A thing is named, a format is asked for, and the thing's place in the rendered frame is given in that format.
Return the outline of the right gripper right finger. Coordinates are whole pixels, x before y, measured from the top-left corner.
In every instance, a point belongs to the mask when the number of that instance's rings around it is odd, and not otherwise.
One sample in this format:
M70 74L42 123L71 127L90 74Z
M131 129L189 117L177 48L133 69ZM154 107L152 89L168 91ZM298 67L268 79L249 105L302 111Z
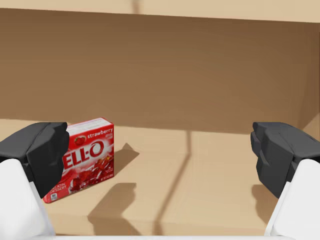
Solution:
M254 122L260 182L278 199L268 237L320 237L320 141L283 122Z

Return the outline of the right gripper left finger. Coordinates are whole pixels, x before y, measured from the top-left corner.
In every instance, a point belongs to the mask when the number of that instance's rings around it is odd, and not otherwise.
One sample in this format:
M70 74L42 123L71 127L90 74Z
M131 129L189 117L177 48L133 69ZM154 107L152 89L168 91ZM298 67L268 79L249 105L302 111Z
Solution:
M38 122L0 141L0 240L55 236L42 199L61 180L66 122Z

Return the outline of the red and white carton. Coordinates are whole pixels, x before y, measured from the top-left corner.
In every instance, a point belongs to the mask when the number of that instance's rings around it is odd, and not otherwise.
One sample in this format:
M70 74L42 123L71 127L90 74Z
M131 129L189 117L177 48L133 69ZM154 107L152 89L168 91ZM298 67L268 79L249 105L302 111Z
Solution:
M67 127L69 145L59 183L45 195L47 204L108 180L114 170L114 124L103 117Z

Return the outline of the pale wooden shelf unit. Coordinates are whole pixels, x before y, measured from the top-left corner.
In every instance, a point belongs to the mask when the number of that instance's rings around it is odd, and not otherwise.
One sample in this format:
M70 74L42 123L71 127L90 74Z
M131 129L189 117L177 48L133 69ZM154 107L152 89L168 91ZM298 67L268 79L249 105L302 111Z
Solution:
M0 140L115 125L115 176L46 210L59 236L258 235L253 122L320 140L320 0L0 0Z

